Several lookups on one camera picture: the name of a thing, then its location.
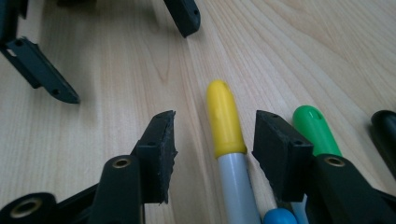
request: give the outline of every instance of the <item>yellow cap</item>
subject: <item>yellow cap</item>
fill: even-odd
[[[236,104],[227,83],[212,81],[207,88],[206,100],[216,159],[229,153],[246,154]]]

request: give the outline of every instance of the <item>green cap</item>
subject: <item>green cap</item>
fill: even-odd
[[[314,144],[314,156],[333,154],[342,157],[322,113],[311,105],[298,107],[293,114],[294,128]]]

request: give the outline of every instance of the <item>wood grain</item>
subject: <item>wood grain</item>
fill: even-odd
[[[99,180],[110,158],[129,154],[152,116],[176,110],[168,205],[147,223],[226,223],[205,90],[233,90],[244,138],[255,111],[287,121],[314,105],[344,156],[370,184],[396,195],[368,127],[396,110],[396,2],[391,0],[197,0],[202,26],[182,38],[158,0],[97,0],[73,8],[31,1],[20,35],[37,42],[81,97],[67,105],[33,90],[0,58],[0,206],[39,191],[58,202]],[[261,215],[275,207],[259,165],[247,156]]]

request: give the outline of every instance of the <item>marker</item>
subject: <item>marker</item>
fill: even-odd
[[[396,113],[381,110],[372,116],[371,134],[381,157],[396,178]]]
[[[341,151],[332,136],[329,125],[322,113],[311,105],[298,107],[293,114],[293,126],[314,144],[314,156],[320,154],[333,154],[342,157]],[[299,224],[307,224],[305,213],[306,195],[301,203],[291,203],[294,214]]]
[[[268,211],[264,219],[263,224],[297,224],[297,220],[294,215],[285,208],[275,208]]]
[[[207,88],[206,100],[228,223],[260,224],[233,94],[225,82],[215,80]]]

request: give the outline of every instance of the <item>blue marker cap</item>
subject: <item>blue marker cap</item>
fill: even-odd
[[[262,222],[263,224],[297,224],[294,215],[285,208],[276,208],[268,211]]]

